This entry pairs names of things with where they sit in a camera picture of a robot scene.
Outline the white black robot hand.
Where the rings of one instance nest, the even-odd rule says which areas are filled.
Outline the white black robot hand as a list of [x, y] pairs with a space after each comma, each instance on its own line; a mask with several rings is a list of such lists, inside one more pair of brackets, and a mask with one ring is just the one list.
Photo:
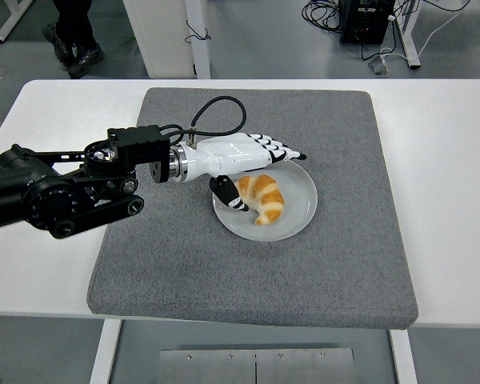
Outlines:
[[304, 160], [306, 156], [266, 134], [236, 133], [201, 140], [195, 147], [182, 144], [178, 149], [179, 174], [174, 179], [189, 182], [208, 174], [210, 189], [222, 204], [248, 211], [231, 175], [261, 170], [276, 162]]

